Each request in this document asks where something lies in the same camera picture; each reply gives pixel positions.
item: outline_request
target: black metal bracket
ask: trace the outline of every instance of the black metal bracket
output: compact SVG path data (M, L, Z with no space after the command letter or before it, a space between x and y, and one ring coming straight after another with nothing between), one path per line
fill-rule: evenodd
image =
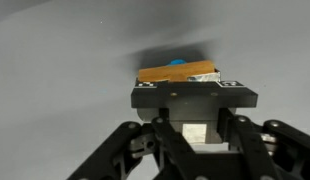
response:
M124 180L153 154L155 180L310 180L310 136L277 120L264 126L219 113L218 132L229 153L197 154L165 118L123 123L68 179Z

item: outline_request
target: orange object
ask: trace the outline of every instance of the orange object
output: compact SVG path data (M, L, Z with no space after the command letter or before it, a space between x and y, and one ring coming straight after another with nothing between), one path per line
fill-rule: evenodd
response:
M174 66L162 66L148 69L140 69L138 80L141 82L171 81L183 82L195 75L215 72L212 61L198 61Z

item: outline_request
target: white surface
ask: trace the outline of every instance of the white surface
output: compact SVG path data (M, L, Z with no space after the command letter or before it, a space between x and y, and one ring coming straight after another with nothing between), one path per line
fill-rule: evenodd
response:
M239 113L310 134L310 1L0 0L0 179L66 179L140 121L134 54L197 42L259 94ZM143 167L131 179L156 173Z
M206 124L183 124L183 136L190 144L205 144Z

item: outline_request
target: black plastic part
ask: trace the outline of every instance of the black plastic part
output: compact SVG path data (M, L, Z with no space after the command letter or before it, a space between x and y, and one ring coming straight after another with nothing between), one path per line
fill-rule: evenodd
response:
M218 82L157 82L151 88L136 86L131 104L145 122L161 117L158 109L163 108L168 110L171 121L217 121L219 108L256 107L257 97L245 86L222 87Z
M142 160L133 159L127 148L131 139L140 134L140 128L136 122L120 125L68 180L126 179Z
M168 164L163 170L154 178L154 180L181 180L176 166Z
M236 133L239 137L239 149L244 155L250 178L260 180L261 177L268 176L276 180L282 180L268 154L260 133L255 131L250 119L244 116L235 116L231 121L231 125L233 126L233 133Z
M265 121L263 131L278 139L274 162L292 177L310 180L310 136L278 120Z
M199 176L214 180L229 180L230 177L249 179L242 154L196 154L184 137L174 132L168 121L154 119L152 125L162 146L155 159L161 167L160 175L165 174L165 179L170 179L169 175L172 179L181 177L180 179L185 180L193 180ZM173 175L167 172L172 166L175 167L173 172L170 172L175 173Z

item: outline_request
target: blue object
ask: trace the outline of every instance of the blue object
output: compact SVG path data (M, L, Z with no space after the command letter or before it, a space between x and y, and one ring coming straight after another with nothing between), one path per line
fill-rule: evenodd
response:
M187 62L184 61L183 59L174 59L173 61L171 61L167 66L174 66L174 65L178 65L178 64L186 64Z

